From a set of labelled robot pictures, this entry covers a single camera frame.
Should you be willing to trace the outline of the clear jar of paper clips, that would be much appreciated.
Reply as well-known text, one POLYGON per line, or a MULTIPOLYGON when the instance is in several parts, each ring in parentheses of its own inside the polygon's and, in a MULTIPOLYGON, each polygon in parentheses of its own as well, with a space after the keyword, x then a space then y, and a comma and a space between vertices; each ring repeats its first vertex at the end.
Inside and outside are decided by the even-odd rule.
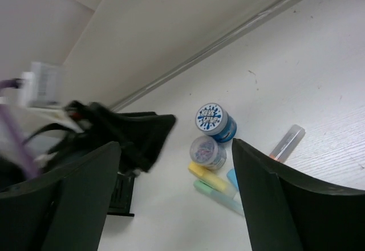
POLYGON ((190 146, 190 158, 210 170, 220 169, 226 162, 226 150, 210 136, 196 138, 190 146))

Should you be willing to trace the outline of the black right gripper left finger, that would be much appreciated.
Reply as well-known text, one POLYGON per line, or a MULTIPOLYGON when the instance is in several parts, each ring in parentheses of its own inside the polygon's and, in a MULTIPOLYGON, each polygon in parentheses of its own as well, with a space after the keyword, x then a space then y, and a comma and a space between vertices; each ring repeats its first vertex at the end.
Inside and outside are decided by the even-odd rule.
POLYGON ((109 142, 1 192, 1 250, 97 250, 116 183, 109 142))

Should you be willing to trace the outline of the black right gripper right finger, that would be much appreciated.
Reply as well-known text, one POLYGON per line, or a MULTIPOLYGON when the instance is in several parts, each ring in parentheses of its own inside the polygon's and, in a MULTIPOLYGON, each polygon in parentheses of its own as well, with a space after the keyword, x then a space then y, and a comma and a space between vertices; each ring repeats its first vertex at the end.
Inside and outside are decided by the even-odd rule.
POLYGON ((364 250, 364 191, 311 177, 232 142, 253 250, 364 250))

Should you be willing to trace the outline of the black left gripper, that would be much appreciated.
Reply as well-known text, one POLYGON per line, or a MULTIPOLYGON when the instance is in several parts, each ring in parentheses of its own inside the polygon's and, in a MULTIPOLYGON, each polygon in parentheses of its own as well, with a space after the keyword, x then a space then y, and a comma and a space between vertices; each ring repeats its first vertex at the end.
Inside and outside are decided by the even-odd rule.
POLYGON ((64 108, 81 126, 82 133, 68 133, 59 143, 55 156, 47 163, 50 171, 66 163, 75 153, 89 153, 109 142, 120 147, 119 172, 136 169, 148 172, 157 162, 168 135, 176 123, 172 114, 155 112, 115 113, 100 103, 84 105, 72 101, 64 108))

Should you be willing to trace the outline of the orange capped lead case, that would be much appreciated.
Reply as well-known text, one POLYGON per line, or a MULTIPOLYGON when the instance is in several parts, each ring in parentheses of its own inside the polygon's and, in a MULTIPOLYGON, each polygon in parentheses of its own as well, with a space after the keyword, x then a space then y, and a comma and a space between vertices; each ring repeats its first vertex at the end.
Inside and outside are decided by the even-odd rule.
POLYGON ((276 145, 269 157, 278 162, 284 163, 297 145, 305 136, 305 129, 295 124, 292 125, 281 141, 276 145))

